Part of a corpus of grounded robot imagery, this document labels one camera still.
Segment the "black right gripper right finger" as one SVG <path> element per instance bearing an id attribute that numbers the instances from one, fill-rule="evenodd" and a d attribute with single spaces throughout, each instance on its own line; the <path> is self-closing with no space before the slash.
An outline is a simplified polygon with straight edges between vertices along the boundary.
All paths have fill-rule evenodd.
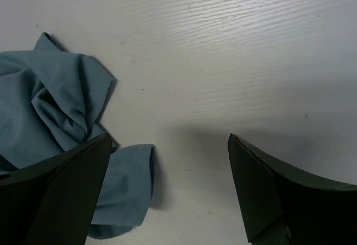
<path id="1" fill-rule="evenodd" d="M 299 169 L 235 134 L 228 152 L 249 243 L 356 243 L 355 185 Z"/>

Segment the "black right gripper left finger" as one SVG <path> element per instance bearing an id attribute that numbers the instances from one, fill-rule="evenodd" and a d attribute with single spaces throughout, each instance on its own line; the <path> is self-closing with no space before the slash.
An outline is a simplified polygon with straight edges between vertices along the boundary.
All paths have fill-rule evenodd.
<path id="1" fill-rule="evenodd" d="M 84 244 L 112 150 L 109 134 L 1 175 L 1 244 Z"/>

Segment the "teal blue t shirt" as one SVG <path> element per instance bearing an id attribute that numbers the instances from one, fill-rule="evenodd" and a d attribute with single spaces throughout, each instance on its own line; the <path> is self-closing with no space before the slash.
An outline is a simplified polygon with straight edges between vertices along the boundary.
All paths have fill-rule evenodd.
<path id="1" fill-rule="evenodd" d="M 47 33 L 28 51 L 1 53 L 1 173 L 68 151 L 104 132 L 116 79 L 97 60 L 59 48 Z M 89 228 L 94 239 L 139 227 L 153 191 L 152 144 L 114 148 Z"/>

